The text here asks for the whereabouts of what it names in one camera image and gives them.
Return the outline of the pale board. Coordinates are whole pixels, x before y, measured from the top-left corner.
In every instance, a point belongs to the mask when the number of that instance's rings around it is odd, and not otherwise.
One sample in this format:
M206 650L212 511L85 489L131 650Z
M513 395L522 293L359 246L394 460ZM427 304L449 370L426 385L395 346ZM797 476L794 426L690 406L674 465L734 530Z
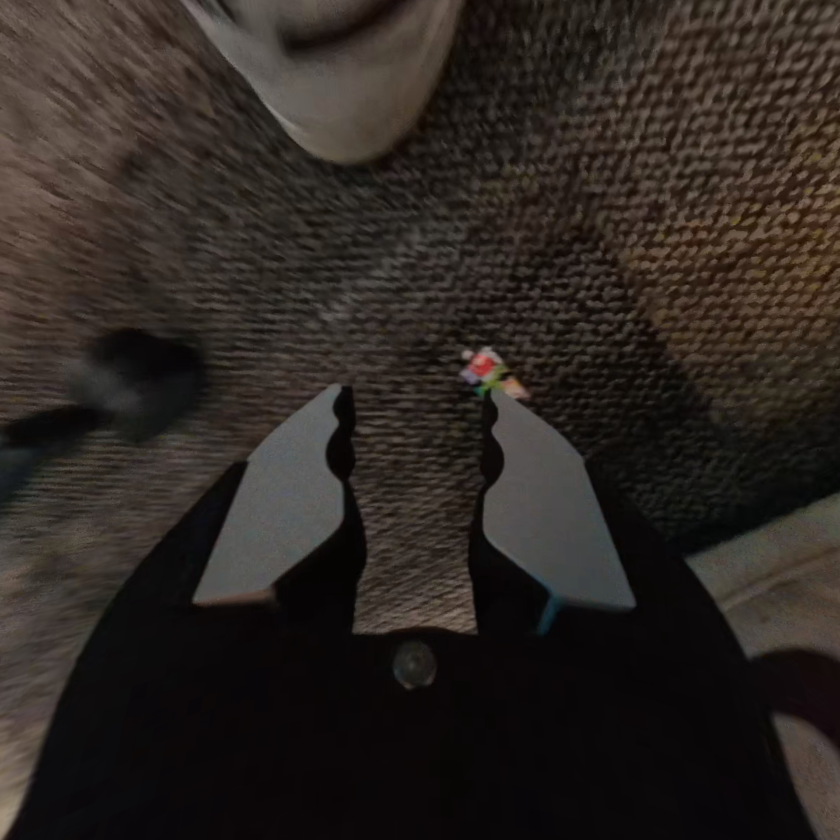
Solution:
M688 558L749 659L761 663L797 794L819 838L839 838L839 496Z

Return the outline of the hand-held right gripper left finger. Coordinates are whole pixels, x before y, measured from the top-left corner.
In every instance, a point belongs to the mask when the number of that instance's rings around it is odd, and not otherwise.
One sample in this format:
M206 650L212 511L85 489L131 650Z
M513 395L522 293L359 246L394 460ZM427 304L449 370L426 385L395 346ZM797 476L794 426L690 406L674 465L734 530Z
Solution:
M250 453L194 591L196 606L335 598L354 606L365 535L350 477L354 393L329 385Z

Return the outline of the colourful puzzle piece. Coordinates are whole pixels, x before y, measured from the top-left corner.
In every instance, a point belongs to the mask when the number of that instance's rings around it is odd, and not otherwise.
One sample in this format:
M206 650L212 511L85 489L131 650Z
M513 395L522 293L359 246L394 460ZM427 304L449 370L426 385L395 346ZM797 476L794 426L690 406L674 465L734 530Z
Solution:
M516 401L525 402L530 399L529 391L490 346L477 351L463 350L461 360L464 366L458 378L477 396L483 397L488 392L499 391Z

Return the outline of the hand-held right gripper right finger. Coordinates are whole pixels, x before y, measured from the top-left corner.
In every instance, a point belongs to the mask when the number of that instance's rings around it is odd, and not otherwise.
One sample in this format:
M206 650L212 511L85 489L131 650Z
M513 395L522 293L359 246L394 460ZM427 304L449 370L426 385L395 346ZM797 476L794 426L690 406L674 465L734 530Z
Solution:
M565 607L627 615L637 599L583 455L506 394L482 407L482 475L472 553L524 577L524 626L547 634Z

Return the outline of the white shoe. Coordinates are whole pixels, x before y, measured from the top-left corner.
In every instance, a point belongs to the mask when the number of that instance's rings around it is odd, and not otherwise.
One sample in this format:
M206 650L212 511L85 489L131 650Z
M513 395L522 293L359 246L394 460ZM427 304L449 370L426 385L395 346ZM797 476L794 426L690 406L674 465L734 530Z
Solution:
M184 1L293 142L370 163L413 130L444 73L462 1Z

